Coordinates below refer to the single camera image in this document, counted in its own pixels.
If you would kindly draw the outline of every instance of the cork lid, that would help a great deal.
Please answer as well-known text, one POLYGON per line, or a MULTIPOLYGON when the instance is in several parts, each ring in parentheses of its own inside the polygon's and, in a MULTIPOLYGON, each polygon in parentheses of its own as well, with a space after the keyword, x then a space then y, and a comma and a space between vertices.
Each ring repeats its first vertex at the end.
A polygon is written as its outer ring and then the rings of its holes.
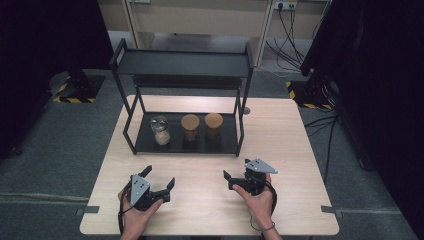
POLYGON ((181 119, 181 125, 185 130, 192 131, 200 124, 199 117, 194 114, 187 114, 181 119))
POLYGON ((221 114, 219 113, 209 113, 205 117, 205 123, 210 128, 218 128, 222 125, 222 122, 224 120, 222 119, 221 114))

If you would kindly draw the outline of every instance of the clear glass jar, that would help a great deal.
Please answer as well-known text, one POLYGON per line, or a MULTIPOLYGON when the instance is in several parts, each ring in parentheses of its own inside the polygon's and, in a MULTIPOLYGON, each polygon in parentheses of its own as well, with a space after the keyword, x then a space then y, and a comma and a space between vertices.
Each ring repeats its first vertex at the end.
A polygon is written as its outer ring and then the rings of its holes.
POLYGON ((171 140, 168 129, 168 121, 164 116, 157 116, 150 120, 150 125, 155 135, 156 142, 163 146, 171 140))

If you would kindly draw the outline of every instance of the metal rack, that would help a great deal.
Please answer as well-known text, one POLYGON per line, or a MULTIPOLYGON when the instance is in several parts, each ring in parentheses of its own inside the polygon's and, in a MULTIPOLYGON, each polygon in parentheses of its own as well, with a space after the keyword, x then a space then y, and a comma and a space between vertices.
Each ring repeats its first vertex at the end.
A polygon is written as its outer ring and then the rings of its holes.
MULTIPOLYGON (((138 152, 234 153, 239 156, 244 138, 243 115, 253 74, 249 43, 246 43, 243 53, 217 53, 128 49, 125 39, 122 39, 109 65, 128 112, 123 134, 134 154, 138 152), (121 52, 123 55, 118 65, 118 57, 121 52), (121 75, 129 75, 133 78, 136 96, 131 107, 122 87, 121 75), (243 100, 241 100, 240 90, 243 79, 246 79, 246 83, 243 100), (143 103, 141 88, 233 90, 235 92, 234 111, 221 113, 224 123, 221 126, 222 134, 219 139, 205 138, 204 126, 202 126, 204 121, 201 121, 199 140, 189 143, 184 141, 182 131, 180 131, 180 120, 188 113, 148 111, 143 103), (143 110, 143 118, 134 144, 128 136, 128 128, 138 102, 143 110), (150 128, 150 119, 159 114, 168 119, 168 129, 172 136, 170 143, 166 146, 159 146, 155 143, 150 128), (237 120, 240 129, 238 138, 237 120)), ((207 113, 191 114, 196 114, 203 120, 207 113)))

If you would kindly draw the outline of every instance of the human hand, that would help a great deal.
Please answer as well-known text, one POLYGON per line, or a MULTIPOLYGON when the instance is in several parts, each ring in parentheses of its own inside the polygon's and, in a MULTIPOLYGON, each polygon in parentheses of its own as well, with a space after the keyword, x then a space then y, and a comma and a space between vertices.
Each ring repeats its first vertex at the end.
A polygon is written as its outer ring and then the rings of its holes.
MULTIPOLYGON (((123 190, 119 192, 118 198, 122 199, 123 190)), ((129 195, 125 192, 123 198, 123 209, 130 209, 124 213, 124 232, 121 236, 121 240, 136 240, 146 230, 147 223, 153 214, 160 208, 163 200, 160 199, 153 203, 153 205, 146 211, 139 211, 135 208, 131 208, 129 195)))
MULTIPOLYGON (((266 181, 271 183, 271 175, 269 173, 266 174, 266 181)), ((273 226, 271 219, 272 192, 267 186, 256 196, 250 195, 250 193, 236 184, 233 185, 233 189, 244 199, 250 215, 261 229, 268 229, 273 226)))

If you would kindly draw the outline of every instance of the power outlet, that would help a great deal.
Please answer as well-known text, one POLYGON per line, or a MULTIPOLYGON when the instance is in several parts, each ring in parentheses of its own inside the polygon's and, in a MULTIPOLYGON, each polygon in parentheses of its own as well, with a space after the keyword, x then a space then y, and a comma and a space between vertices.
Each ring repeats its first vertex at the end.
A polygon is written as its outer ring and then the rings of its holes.
POLYGON ((274 9, 280 9, 280 3, 283 4, 282 10, 295 10, 297 5, 297 0, 278 0, 275 2, 274 9))

